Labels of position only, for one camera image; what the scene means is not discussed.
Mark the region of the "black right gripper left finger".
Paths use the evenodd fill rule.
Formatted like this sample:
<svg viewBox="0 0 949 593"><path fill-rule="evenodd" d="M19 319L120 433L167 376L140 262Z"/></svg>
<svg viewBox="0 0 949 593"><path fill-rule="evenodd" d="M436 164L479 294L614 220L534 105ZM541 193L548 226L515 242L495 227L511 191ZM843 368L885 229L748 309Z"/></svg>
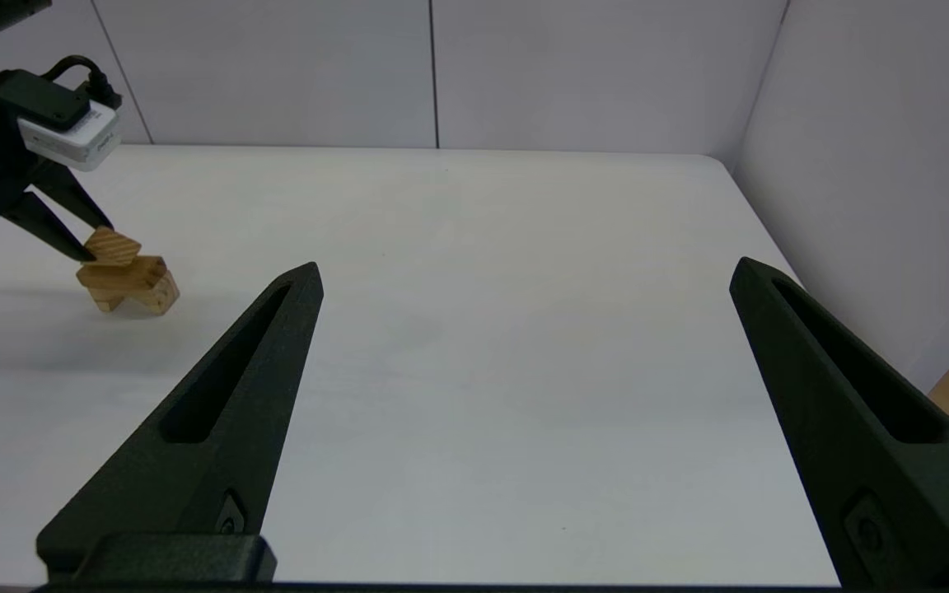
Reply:
<svg viewBox="0 0 949 593"><path fill-rule="evenodd" d="M42 529L49 581L271 581L261 526L324 289L280 274Z"/></svg>

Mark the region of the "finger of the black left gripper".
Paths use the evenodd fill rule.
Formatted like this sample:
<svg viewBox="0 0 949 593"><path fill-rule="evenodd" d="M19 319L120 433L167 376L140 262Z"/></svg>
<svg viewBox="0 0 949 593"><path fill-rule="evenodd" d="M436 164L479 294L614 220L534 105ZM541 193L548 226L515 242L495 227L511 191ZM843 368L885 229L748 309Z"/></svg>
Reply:
<svg viewBox="0 0 949 593"><path fill-rule="evenodd" d="M30 184L91 228L115 229L67 166L55 161L39 161L31 170Z"/></svg>
<svg viewBox="0 0 949 593"><path fill-rule="evenodd" d="M34 192L24 191L1 217L75 262L86 264L96 259Z"/></svg>

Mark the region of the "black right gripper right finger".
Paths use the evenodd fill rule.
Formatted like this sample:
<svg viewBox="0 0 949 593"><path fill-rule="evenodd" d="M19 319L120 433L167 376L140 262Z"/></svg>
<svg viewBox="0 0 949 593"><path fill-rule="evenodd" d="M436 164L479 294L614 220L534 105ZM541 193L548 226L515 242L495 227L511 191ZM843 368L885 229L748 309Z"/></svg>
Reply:
<svg viewBox="0 0 949 593"><path fill-rule="evenodd" d="M949 588L949 416L783 271L733 304L844 588Z"/></svg>

